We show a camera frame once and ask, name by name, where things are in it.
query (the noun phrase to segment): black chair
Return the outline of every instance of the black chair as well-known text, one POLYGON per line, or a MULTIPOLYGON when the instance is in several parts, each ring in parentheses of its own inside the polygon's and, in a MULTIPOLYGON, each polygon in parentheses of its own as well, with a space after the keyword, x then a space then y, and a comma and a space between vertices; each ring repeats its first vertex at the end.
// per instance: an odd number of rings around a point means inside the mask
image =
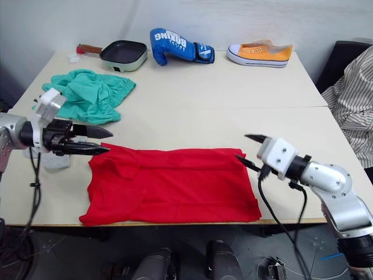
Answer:
POLYGON ((319 92, 323 93, 328 87, 334 85, 344 75, 346 66, 370 46, 366 43, 337 41, 316 83, 319 92))

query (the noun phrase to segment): teal cloth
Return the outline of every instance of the teal cloth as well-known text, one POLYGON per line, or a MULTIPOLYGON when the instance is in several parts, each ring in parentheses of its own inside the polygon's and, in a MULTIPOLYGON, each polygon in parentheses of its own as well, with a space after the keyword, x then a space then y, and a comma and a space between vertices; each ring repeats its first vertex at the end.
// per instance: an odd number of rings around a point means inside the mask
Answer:
POLYGON ((43 84, 42 89, 55 88, 66 97, 58 117, 104 124, 121 119, 114 108, 121 104, 135 85, 127 78, 77 69, 66 75, 53 76, 51 83, 43 84))

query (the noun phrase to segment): white shoe sole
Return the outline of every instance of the white shoe sole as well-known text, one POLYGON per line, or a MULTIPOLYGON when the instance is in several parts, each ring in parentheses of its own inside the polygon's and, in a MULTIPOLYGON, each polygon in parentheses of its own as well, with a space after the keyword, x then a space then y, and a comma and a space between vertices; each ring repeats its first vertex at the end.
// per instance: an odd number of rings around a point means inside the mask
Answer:
POLYGON ((228 48, 227 50, 227 57, 241 65, 247 65, 247 66, 265 66, 265 67, 276 67, 276 68, 282 68, 287 65, 287 61, 275 61, 275 60, 255 60, 255 59, 247 59, 243 57, 239 57, 238 55, 235 55, 233 52, 231 52, 228 48))

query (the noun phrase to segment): white wall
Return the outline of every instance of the white wall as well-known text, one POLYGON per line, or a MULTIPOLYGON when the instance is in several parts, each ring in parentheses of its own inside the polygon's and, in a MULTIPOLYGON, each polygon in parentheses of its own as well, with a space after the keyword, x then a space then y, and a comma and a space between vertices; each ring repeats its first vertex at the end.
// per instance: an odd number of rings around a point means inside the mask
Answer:
POLYGON ((55 50, 117 39, 150 47, 155 27, 217 50, 257 39, 292 43, 315 81, 336 40, 373 38, 373 1, 0 0, 0 63, 25 89, 55 50))

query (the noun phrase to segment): striped shirt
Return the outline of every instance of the striped shirt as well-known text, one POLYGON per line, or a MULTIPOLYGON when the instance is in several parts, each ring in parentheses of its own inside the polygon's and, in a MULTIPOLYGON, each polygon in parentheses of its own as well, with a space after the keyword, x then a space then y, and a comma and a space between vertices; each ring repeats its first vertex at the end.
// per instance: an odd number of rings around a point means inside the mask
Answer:
POLYGON ((373 166, 373 46, 344 70, 322 97, 363 168, 373 166))

